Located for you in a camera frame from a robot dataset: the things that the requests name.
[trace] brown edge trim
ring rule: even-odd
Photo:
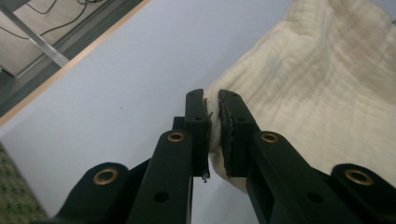
[[[62,77],[70,68],[74,67],[81,59],[87,56],[93,49],[95,49],[99,44],[101,44],[105,39],[107,39],[114,31],[116,31],[120,26],[122,26],[126,21],[128,21],[137,11],[144,7],[150,0],[143,0],[139,5],[134,7],[128,14],[122,17],[114,25],[112,25],[107,31],[95,39],[87,48],[85,48],[81,53],[74,57],[67,65],[62,67],[58,72],[56,72],[52,77],[47,79],[43,84],[41,84],[37,89],[32,91],[27,95],[22,101],[10,109],[3,117],[0,118],[0,127],[2,127],[7,121],[12,119],[18,112],[20,112],[24,107],[26,107],[30,102],[32,102],[41,92],[48,88],[52,83]]]

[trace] wrinkled fabric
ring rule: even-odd
[[[366,0],[296,0],[284,18],[207,90],[210,160],[225,174],[218,91],[239,93],[261,130],[281,133],[329,174],[367,167],[396,186],[396,27]]]

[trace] metal leg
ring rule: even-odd
[[[69,60],[58,52],[53,46],[51,46],[45,39],[40,35],[32,31],[23,21],[14,15],[2,2],[0,2],[0,11],[2,11],[12,22],[15,23],[21,30],[23,30],[29,38],[35,43],[35,45],[41,49],[47,56],[49,56],[54,62],[60,67],[65,66]]]

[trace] hole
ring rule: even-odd
[[[156,203],[164,203],[168,201],[169,199],[169,194],[166,191],[159,191],[154,195],[154,201]]]
[[[360,170],[349,169],[345,171],[345,174],[349,180],[356,184],[364,186],[371,186],[374,184],[374,180],[369,175]]]
[[[114,168],[106,168],[93,177],[93,183],[96,185],[106,185],[117,179],[119,171]]]
[[[269,143],[275,143],[279,141],[279,138],[272,133],[264,133],[262,134],[262,140]]]
[[[171,133],[168,135],[168,140],[171,142],[180,142],[184,139],[184,135],[182,133]]]
[[[308,199],[313,202],[313,203],[323,203],[324,199],[322,198],[322,196],[320,196],[320,194],[315,193],[315,192],[309,192],[307,194]]]

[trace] white tabletop surface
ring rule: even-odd
[[[392,1],[376,2],[396,15]],[[151,157],[185,94],[207,88],[289,4],[152,0],[5,123],[0,141],[54,216],[88,169]],[[194,181],[192,223],[257,223],[248,196],[211,173]]]

